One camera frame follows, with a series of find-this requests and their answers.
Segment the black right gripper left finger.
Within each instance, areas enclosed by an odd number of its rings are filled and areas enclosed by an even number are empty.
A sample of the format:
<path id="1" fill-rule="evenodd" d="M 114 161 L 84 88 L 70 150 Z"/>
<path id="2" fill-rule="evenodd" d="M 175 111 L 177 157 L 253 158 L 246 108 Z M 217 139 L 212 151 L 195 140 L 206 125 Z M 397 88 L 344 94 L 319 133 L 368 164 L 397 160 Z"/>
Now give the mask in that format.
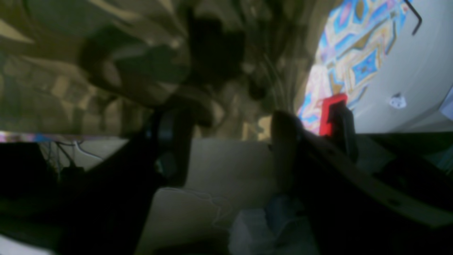
<path id="1" fill-rule="evenodd" d="M 132 255 L 156 192 L 182 186 L 195 121 L 189 109 L 152 116 L 126 145 L 77 180 L 59 255 Z"/>

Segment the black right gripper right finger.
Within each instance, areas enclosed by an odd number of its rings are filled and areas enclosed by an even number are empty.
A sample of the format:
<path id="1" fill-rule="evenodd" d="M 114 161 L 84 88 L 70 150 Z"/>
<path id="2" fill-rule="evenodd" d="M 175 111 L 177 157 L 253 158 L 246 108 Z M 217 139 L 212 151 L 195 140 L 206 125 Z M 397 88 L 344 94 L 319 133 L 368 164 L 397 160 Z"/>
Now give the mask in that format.
<path id="1" fill-rule="evenodd" d="M 284 111 L 273 113 L 271 140 L 320 254 L 452 254 L 452 180 L 428 161 L 398 157 L 369 174 Z"/>

